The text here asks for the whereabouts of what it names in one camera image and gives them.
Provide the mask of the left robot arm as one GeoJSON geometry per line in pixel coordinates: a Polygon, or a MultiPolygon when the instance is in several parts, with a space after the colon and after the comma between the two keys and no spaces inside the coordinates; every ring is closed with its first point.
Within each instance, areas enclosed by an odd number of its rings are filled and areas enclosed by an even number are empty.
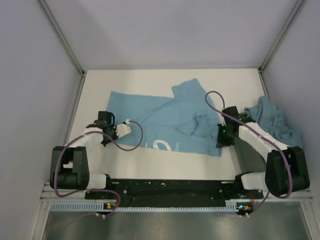
{"type": "Polygon", "coordinates": [[[116,130],[114,114],[99,111],[97,120],[85,128],[81,139],[68,146],[64,152],[63,146],[54,147],[51,154],[50,186],[53,188],[56,183],[57,189],[96,189],[102,198],[109,198],[113,194],[114,187],[107,182],[107,174],[90,172],[88,153],[99,145],[106,146],[112,142],[103,134],[107,134],[112,140],[118,139],[116,130]],[[62,152],[60,165],[56,170],[62,152]]]}

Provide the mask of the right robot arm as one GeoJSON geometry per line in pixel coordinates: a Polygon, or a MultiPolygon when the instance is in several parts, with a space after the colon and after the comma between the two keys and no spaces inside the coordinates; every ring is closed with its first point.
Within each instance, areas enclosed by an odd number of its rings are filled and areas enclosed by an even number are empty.
{"type": "Polygon", "coordinates": [[[304,150],[290,147],[265,132],[237,107],[222,110],[225,123],[218,125],[217,148],[234,146],[241,173],[233,192],[245,198],[252,190],[268,191],[275,197],[306,190],[310,178],[304,150]]]}

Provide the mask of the light blue printed t-shirt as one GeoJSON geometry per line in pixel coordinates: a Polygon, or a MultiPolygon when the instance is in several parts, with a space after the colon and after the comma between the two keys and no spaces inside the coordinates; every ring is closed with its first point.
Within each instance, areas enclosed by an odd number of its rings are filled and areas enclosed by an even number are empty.
{"type": "Polygon", "coordinates": [[[131,133],[117,142],[122,145],[195,153],[220,157],[216,148],[218,114],[205,102],[206,91],[194,78],[173,86],[174,97],[111,92],[107,111],[115,123],[134,121],[131,133]]]}

